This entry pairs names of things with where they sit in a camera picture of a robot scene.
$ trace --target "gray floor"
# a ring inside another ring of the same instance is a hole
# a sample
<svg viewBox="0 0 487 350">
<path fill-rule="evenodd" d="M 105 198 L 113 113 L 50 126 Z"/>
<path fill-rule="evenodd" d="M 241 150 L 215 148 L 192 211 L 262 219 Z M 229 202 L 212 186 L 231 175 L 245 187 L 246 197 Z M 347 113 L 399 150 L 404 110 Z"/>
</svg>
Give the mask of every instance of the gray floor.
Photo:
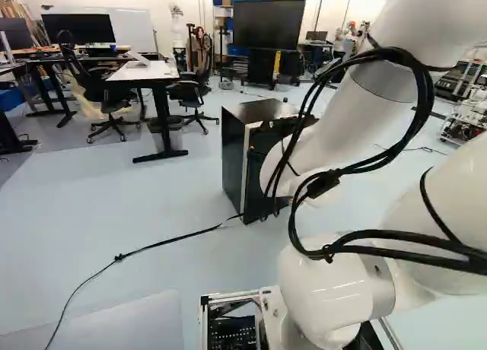
<svg viewBox="0 0 487 350">
<path fill-rule="evenodd" d="M 215 87 L 205 98 L 204 111 L 218 116 L 222 105 L 261 97 L 287 97 L 299 105 L 308 88 L 246 87 L 247 94 L 241 94 L 239 86 L 234 91 Z M 323 91 L 317 115 L 333 93 Z M 170 108 L 184 112 L 175 103 Z M 439 113 L 450 108 L 440 100 L 435 104 Z M 148 113 L 154 115 L 151 101 Z M 412 112 L 391 125 L 377 143 L 394 143 L 411 117 Z M 207 228 L 234 214 L 221 189 L 219 126 L 212 122 L 205 123 L 206 136 L 196 124 L 183 130 L 187 157 L 133 165 L 133 157 L 154 151 L 145 127 L 142 132 L 134 129 L 125 143 L 108 135 L 87 146 L 88 121 L 81 116 L 64 129 L 55 127 L 57 118 L 12 120 L 21 122 L 18 133 L 29 133 L 42 145 L 32 154 L 0 163 L 2 179 L 8 179 L 0 188 L 2 334 L 56 320 L 78 283 L 116 254 Z M 430 118 L 410 148 L 428 146 L 452 153 L 453 147 L 438 141 L 441 124 Z M 377 151 L 371 146 L 366 152 Z M 444 159 L 436 153 L 404 152 L 382 170 L 347 179 L 333 202 L 299 211 L 300 234 L 377 226 L 387 205 Z M 354 214 L 345 214 L 351 207 Z M 227 229 L 127 259 L 81 290 L 68 315 L 174 289 L 181 298 L 185 349 L 195 349 L 200 295 L 276 283 L 276 258 L 288 243 L 286 221 L 286 214 L 281 214 L 248 227 L 231 222 Z M 485 305 L 485 298 L 448 298 L 416 312 L 395 314 L 390 321 L 406 349 L 474 349 L 487 341 L 482 331 Z"/>
</svg>

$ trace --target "cable bundle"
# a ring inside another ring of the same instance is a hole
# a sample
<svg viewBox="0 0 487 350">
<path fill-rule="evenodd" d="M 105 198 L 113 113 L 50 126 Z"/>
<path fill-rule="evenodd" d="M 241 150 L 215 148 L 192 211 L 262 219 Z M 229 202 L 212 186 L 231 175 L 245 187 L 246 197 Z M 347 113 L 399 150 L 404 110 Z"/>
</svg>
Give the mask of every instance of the cable bundle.
<svg viewBox="0 0 487 350">
<path fill-rule="evenodd" d="M 434 86 L 431 76 L 429 74 L 429 70 L 439 71 L 439 68 L 423 65 L 411 53 L 405 51 L 404 49 L 400 49 L 397 47 L 381 48 L 376 46 L 376 48 L 372 50 L 360 53 L 354 57 L 351 57 L 346 62 L 331 67 L 316 80 L 316 82 L 307 92 L 303 103 L 301 104 L 301 109 L 298 114 L 299 121 L 294 128 L 288 147 L 285 149 L 281 160 L 277 163 L 271 175 L 264 195 L 268 196 L 269 192 L 272 192 L 271 197 L 274 199 L 274 203 L 276 202 L 276 192 L 279 180 L 282 176 L 282 173 L 284 172 L 285 167 L 289 164 L 289 158 L 291 157 L 294 147 L 298 143 L 298 139 L 303 132 L 305 122 L 307 118 L 311 115 L 314 104 L 316 103 L 321 91 L 329 82 L 329 80 L 334 76 L 334 74 L 353 65 L 360 65 L 376 61 L 393 62 L 398 65 L 408 67 L 412 70 L 412 73 L 415 76 L 416 86 L 418 88 L 418 102 L 417 107 L 415 108 L 414 118 L 411 121 L 411 124 L 406 130 L 404 136 L 396 144 L 386 149 L 385 151 L 373 157 L 367 158 L 363 161 L 348 165 L 344 168 L 315 173 L 306 178 L 300 184 L 294 194 L 294 198 L 292 199 L 291 214 L 288 221 L 288 234 L 292 245 L 299 253 L 307 256 L 308 258 L 312 260 L 325 259 L 328 263 L 333 262 L 333 256 L 337 253 L 358 253 L 407 260 L 414 263 L 438 266 L 461 272 L 471 272 L 480 275 L 487 275 L 487 253 L 473 247 L 468 247 L 467 245 L 462 244 L 457 238 L 452 239 L 452 237 L 448 234 L 447 237 L 449 239 L 444 240 L 439 237 L 429 236 L 425 234 L 417 234 L 413 232 L 386 230 L 356 231 L 351 232 L 350 234 L 346 234 L 345 236 L 339 238 L 337 241 L 331 243 L 330 245 L 325 245 L 321 250 L 305 249 L 298 237 L 295 226 L 295 215 L 296 211 L 298 210 L 299 206 L 304 202 L 304 200 L 308 198 L 314 199 L 322 195 L 326 191 L 332 189 L 334 186 L 339 184 L 340 177 L 344 175 L 366 173 L 386 166 L 388 163 L 393 161 L 401 153 L 402 150 L 404 150 L 404 148 L 408 145 L 411 139 L 418 134 L 423 125 L 426 123 L 434 103 Z M 424 193 L 423 199 L 425 200 L 426 204 L 428 197 L 424 189 L 425 175 L 426 173 L 422 177 L 422 193 Z M 432 207 L 431 210 L 428 210 L 432 216 L 436 215 L 438 219 L 440 219 L 438 214 L 436 214 Z M 422 253 L 410 253 L 407 251 L 391 250 L 378 247 L 347 245 L 347 243 L 351 243 L 354 240 L 361 240 L 366 238 L 401 240 L 406 242 L 419 243 L 463 255 L 467 258 L 467 260 L 447 259 L 440 256 L 431 256 Z"/>
</svg>

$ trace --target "black monitor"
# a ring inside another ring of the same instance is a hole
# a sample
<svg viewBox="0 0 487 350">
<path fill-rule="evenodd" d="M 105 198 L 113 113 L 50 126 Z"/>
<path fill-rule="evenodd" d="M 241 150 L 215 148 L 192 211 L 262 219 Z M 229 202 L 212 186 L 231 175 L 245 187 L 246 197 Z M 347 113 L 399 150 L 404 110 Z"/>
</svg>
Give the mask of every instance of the black monitor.
<svg viewBox="0 0 487 350">
<path fill-rule="evenodd" d="M 108 14 L 42 14 L 51 43 L 58 42 L 58 33 L 68 30 L 76 44 L 115 43 Z"/>
<path fill-rule="evenodd" d="M 307 40 L 322 40 L 324 42 L 324 41 L 326 41 L 326 36 L 328 36 L 327 31 L 320 31 L 320 32 L 308 31 L 308 32 L 306 32 L 306 39 Z"/>
<path fill-rule="evenodd" d="M 306 32 L 306 39 L 307 40 L 317 40 L 317 37 L 318 37 L 318 32 L 313 32 L 311 30 Z"/>
<path fill-rule="evenodd" d="M 247 48 L 296 49 L 305 0 L 235 2 L 234 44 Z"/>
<path fill-rule="evenodd" d="M 5 32 L 11 49 L 26 49 L 33 46 L 27 22 L 21 17 L 0 17 L 0 30 Z M 5 51 L 3 42 L 0 42 L 0 51 Z"/>
<path fill-rule="evenodd" d="M 318 32 L 318 35 L 317 35 L 317 40 L 322 40 L 323 42 L 326 40 L 326 36 L 328 36 L 328 32 L 327 31 L 320 31 Z"/>
</svg>

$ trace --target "whiteboard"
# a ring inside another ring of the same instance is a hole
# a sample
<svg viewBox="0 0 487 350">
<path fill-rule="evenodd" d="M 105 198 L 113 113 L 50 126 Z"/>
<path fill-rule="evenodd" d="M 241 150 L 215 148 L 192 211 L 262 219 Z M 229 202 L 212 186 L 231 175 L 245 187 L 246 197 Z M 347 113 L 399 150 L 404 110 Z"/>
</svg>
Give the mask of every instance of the whiteboard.
<svg viewBox="0 0 487 350">
<path fill-rule="evenodd" d="M 157 52 L 151 14 L 146 9 L 53 6 L 41 14 L 108 14 L 117 45 L 131 46 L 137 52 Z"/>
</svg>

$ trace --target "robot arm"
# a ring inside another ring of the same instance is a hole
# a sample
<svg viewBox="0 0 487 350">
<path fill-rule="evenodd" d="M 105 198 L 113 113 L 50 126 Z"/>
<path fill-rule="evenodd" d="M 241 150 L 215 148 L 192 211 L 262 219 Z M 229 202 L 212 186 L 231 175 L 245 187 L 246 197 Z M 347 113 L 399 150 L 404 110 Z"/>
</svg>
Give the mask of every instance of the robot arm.
<svg viewBox="0 0 487 350">
<path fill-rule="evenodd" d="M 371 28 L 381 46 L 409 51 L 423 65 L 433 66 L 439 78 L 442 68 L 455 65 L 472 46 L 487 39 L 483 30 L 482 0 L 389 0 Z M 372 45 L 364 43 L 366 51 Z M 353 66 L 330 101 L 320 121 L 303 131 L 276 181 L 278 196 L 293 196 L 311 174 L 353 162 L 378 134 L 403 113 L 410 113 L 418 97 L 414 76 L 401 65 L 376 61 Z M 288 145 L 291 137 L 284 140 Z M 487 135 L 481 135 L 436 167 L 390 210 L 381 230 L 427 234 L 446 240 L 429 205 L 466 247 L 487 250 L 482 204 L 485 200 Z M 281 144 L 268 154 L 260 182 L 263 191 L 282 159 Z M 338 235 L 303 240 L 308 250 L 322 249 Z M 465 256 L 437 247 L 402 240 L 360 240 L 361 247 L 456 259 Z M 435 300 L 439 294 L 479 294 L 487 291 L 484 275 L 443 269 L 354 251 L 341 251 L 333 263 L 311 259 L 294 247 L 279 257 L 279 286 L 290 318 L 315 346 L 329 350 L 350 342 L 359 324 L 408 310 Z"/>
<path fill-rule="evenodd" d="M 466 51 L 487 39 L 482 12 L 487 13 L 482 0 L 388 0 L 370 34 L 381 46 L 405 49 L 424 65 L 451 68 Z M 371 48 L 365 41 L 361 51 Z M 433 81 L 445 72 L 431 72 Z M 286 167 L 278 196 L 292 196 L 316 170 L 356 159 L 392 121 L 410 113 L 417 96 L 413 74 L 400 65 L 372 62 L 350 68 L 320 121 L 304 130 L 289 159 L 301 176 L 296 179 Z M 261 170 L 263 191 L 281 157 L 278 143 Z"/>
</svg>

